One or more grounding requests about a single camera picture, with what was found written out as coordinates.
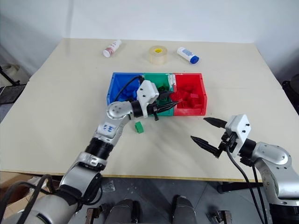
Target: white bottle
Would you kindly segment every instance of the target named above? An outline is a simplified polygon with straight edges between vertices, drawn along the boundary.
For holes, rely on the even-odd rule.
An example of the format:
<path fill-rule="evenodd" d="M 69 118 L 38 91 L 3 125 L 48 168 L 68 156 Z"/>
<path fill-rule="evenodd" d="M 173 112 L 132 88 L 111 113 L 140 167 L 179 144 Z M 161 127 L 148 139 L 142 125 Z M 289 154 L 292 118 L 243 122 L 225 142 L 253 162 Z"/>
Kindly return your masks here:
<path fill-rule="evenodd" d="M 105 57 L 110 57 L 121 45 L 121 40 L 114 41 L 105 50 L 103 50 L 103 55 Z"/>
<path fill-rule="evenodd" d="M 180 47 L 177 50 L 177 53 L 181 55 L 184 59 L 189 61 L 191 64 L 195 64 L 199 61 L 199 57 L 193 54 L 191 51 L 187 50 L 186 48 Z"/>

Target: cable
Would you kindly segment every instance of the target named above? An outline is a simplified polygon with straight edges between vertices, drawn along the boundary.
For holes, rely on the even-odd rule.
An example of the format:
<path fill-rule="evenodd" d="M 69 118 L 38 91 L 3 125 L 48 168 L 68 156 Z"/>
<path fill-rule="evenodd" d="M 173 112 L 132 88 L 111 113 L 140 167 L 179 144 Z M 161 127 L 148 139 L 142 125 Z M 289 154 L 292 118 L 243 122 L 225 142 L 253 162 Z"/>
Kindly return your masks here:
<path fill-rule="evenodd" d="M 36 188 L 35 185 L 29 183 L 29 182 L 25 182 L 25 181 L 18 181 L 16 183 L 14 183 L 12 186 L 10 186 L 8 188 L 8 190 L 6 191 L 5 195 L 3 196 L 1 202 L 0 202 L 0 223 L 3 219 L 3 216 L 4 216 L 4 212 L 5 212 L 5 209 L 7 207 L 7 204 L 9 202 L 9 199 L 11 198 L 11 195 L 14 193 L 14 191 L 21 185 L 24 185 L 26 187 L 29 187 L 29 188 Z M 43 192 L 44 194 L 48 195 L 50 194 L 50 192 L 44 190 L 44 189 L 41 189 L 41 192 Z"/>
<path fill-rule="evenodd" d="M 265 208 L 265 204 L 264 204 L 264 202 L 263 202 L 262 192 L 261 192 L 261 189 L 260 189 L 258 180 L 257 180 L 256 168 L 255 168 L 254 166 L 252 166 L 252 170 L 253 170 L 254 179 L 255 179 L 255 181 L 256 181 L 256 188 L 257 188 L 257 191 L 258 191 L 258 195 L 259 195 L 259 197 L 260 197 L 260 201 L 261 201 L 261 204 L 262 204 L 263 218 L 264 218 L 264 220 L 265 220 L 265 224 L 268 224 L 268 218 L 267 218 L 266 208 Z"/>
<path fill-rule="evenodd" d="M 256 207 L 256 211 L 257 211 L 257 213 L 258 213 L 258 216 L 260 217 L 260 219 L 261 219 L 261 221 L 262 221 L 262 224 L 265 224 L 264 221 L 263 221 L 262 215 L 261 215 L 261 213 L 260 213 L 260 210 L 259 210 L 259 208 L 258 208 L 258 205 L 257 205 L 257 202 L 256 202 L 256 197 L 255 197 L 255 195 L 254 195 L 254 193 L 253 193 L 253 190 L 252 190 L 251 184 L 250 184 L 250 182 L 249 182 L 249 180 L 248 180 L 248 177 L 246 176 L 245 172 L 244 172 L 244 171 L 242 170 L 242 168 L 236 163 L 236 161 L 234 160 L 234 158 L 233 158 L 232 155 L 230 154 L 230 152 L 229 152 L 229 147 L 228 147 L 228 146 L 226 146 L 226 152 L 227 152 L 227 154 L 228 154 L 229 159 L 230 159 L 230 160 L 232 161 L 232 163 L 234 164 L 234 166 L 237 167 L 237 169 L 238 169 L 238 170 L 241 172 L 241 174 L 243 175 L 243 177 L 244 177 L 244 179 L 245 179 L 245 181 L 246 181 L 246 183 L 247 183 L 247 186 L 248 186 L 248 188 L 249 188 L 249 190 L 250 190 L 250 193 L 251 193 L 251 196 L 252 196 L 254 205 L 255 205 L 255 207 Z"/>
<path fill-rule="evenodd" d="M 36 189 L 34 190 L 32 196 L 30 197 L 29 202 L 26 205 L 24 211 L 22 212 L 21 217 L 19 218 L 17 224 L 23 224 L 26 221 L 26 219 L 27 219 L 34 203 L 36 202 L 38 194 L 42 191 L 43 183 L 47 179 L 48 179 L 48 184 L 47 185 L 48 185 L 48 188 L 49 188 L 50 192 L 51 193 L 55 192 L 53 182 L 52 182 L 52 176 L 49 175 L 49 174 L 43 175 L 41 177 L 41 179 L 39 180 L 39 182 L 37 183 Z"/>
<path fill-rule="evenodd" d="M 140 80 L 140 83 L 144 80 L 142 76 L 135 76 L 133 78 L 130 79 L 130 81 L 128 81 L 122 88 L 121 90 L 119 90 L 118 94 L 116 95 L 116 97 L 114 98 L 113 102 L 115 102 L 118 97 L 120 96 L 120 94 L 124 91 L 124 89 L 126 89 L 126 87 L 131 83 L 133 82 L 135 79 L 139 79 Z"/>
<path fill-rule="evenodd" d="M 94 202 L 90 202 L 90 203 L 84 203 L 84 204 L 85 204 L 85 205 L 94 205 L 94 204 L 98 203 L 98 202 L 101 200 L 102 196 L 103 196 L 102 183 L 101 183 L 101 185 L 100 185 L 100 189 L 101 189 L 101 194 L 100 194 L 99 198 L 98 198 L 96 201 L 94 201 Z"/>

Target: clear tape roll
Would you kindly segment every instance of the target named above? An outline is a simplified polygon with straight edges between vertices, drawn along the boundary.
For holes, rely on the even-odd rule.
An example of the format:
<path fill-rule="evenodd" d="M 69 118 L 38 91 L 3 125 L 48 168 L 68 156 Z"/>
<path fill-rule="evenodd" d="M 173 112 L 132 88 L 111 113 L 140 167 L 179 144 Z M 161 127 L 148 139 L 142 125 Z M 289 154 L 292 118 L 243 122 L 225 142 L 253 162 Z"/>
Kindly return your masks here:
<path fill-rule="evenodd" d="M 152 64 L 164 64 L 167 61 L 167 48 L 164 46 L 152 46 L 149 49 L 149 62 Z"/>

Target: small green cube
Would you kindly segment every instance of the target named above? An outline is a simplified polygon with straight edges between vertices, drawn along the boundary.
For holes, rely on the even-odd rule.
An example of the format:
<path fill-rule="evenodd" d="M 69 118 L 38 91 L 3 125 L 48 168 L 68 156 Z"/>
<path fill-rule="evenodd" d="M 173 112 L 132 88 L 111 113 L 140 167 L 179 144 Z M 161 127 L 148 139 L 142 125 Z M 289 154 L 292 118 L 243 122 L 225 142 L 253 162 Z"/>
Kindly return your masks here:
<path fill-rule="evenodd" d="M 143 133 L 143 127 L 140 121 L 135 123 L 135 129 L 138 133 Z"/>

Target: blue bottle cap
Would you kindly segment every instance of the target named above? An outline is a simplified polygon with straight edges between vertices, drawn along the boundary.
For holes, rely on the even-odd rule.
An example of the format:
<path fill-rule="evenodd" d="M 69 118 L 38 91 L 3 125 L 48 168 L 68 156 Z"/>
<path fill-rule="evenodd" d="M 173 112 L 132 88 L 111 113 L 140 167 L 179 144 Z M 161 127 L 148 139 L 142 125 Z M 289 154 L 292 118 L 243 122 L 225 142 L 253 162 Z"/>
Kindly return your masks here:
<path fill-rule="evenodd" d="M 190 63 L 191 64 L 195 64 L 196 62 L 199 61 L 199 57 L 197 57 L 196 55 L 194 55 L 191 59 L 190 59 Z"/>

